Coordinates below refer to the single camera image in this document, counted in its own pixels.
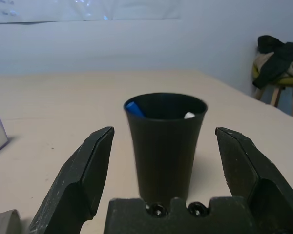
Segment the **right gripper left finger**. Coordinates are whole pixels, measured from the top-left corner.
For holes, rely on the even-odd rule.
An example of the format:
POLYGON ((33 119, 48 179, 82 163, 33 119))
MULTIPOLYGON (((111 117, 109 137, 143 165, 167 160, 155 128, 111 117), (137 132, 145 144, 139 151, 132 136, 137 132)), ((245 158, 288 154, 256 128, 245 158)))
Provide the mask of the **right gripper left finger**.
POLYGON ((78 234, 96 215, 107 177, 113 127, 90 134, 61 167, 30 226, 31 234, 78 234))

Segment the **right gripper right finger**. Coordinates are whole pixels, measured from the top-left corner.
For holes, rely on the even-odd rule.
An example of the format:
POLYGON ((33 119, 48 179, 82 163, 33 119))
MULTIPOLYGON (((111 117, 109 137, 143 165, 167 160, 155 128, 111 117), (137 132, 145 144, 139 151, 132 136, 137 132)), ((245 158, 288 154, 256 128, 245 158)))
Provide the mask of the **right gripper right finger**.
POLYGON ((278 168, 243 134, 215 130, 227 186, 243 197, 261 234, 293 234, 293 189, 278 168))

